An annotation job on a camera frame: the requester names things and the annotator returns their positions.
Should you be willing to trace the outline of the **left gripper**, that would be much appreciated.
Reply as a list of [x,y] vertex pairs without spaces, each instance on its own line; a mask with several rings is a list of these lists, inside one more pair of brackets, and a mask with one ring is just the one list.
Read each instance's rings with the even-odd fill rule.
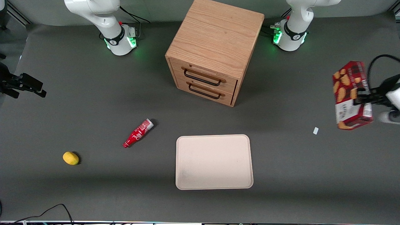
[[371,103],[374,104],[375,93],[378,95],[378,100],[375,104],[391,107],[394,110],[400,109],[400,75],[397,74],[385,79],[376,89],[357,89],[357,98],[353,100],[354,105],[362,105]]

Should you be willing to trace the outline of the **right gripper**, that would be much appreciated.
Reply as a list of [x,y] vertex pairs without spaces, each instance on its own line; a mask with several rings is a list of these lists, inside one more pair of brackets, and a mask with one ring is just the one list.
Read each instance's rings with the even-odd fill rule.
[[[0,63],[0,92],[6,94],[12,98],[17,99],[19,92],[13,89],[13,74],[10,73],[8,67],[3,63]],[[21,73],[19,76],[20,84],[26,89],[32,90],[31,92],[38,95],[41,98],[45,98],[47,92],[42,90],[43,83],[36,78],[26,73]]]

